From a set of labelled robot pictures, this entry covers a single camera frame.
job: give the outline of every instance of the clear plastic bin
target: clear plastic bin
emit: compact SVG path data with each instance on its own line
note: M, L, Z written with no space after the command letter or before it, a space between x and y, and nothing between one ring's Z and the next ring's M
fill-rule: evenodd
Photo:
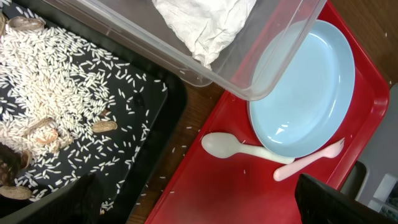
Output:
M242 99L258 100L275 87L327 0L257 0L212 71L191 57L151 0L45 1L194 86L214 81Z

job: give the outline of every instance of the white cloth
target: white cloth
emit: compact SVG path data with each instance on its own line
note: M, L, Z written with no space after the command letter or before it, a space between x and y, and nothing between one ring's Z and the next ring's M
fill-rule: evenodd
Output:
M242 29L256 0L152 0L166 24L206 68Z

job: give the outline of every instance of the red tray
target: red tray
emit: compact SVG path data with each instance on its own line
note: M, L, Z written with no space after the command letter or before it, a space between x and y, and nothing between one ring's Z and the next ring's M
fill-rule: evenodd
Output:
M334 24L348 39L356 63L355 88L343 123L325 144L346 138L342 153L319 159L302 172L337 189L383 119L389 89L330 2L319 19ZM261 145L249 121L247 102L225 92L146 224L300 223L294 199L299 175L276 182L272 174L281 164L245 154L215 158L200 143L212 132L231 133L247 144Z

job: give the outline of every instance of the pile of rice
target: pile of rice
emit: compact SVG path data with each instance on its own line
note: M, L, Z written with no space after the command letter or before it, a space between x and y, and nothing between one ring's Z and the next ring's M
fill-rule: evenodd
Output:
M110 52L65 29L14 31L6 26L0 42L0 91L4 96L4 90L11 89L7 99L0 98L0 142L37 157L56 153L80 137L95 141L91 125L109 103L110 74L86 73L82 65L75 65L73 58L84 55L83 49L96 60L85 63L91 68L112 58ZM24 136L43 118L54 122ZM37 139L47 138L52 128L58 132L56 140L40 144Z

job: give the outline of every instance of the brown wood surface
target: brown wood surface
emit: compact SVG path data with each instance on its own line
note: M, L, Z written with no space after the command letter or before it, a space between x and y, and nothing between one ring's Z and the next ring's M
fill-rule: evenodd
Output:
M353 34L374 61L388 84L398 82L398 0L332 0ZM173 176L183 155L216 105L223 89L211 84L204 88L186 85L188 105L165 156L145 189L128 223L144 223Z

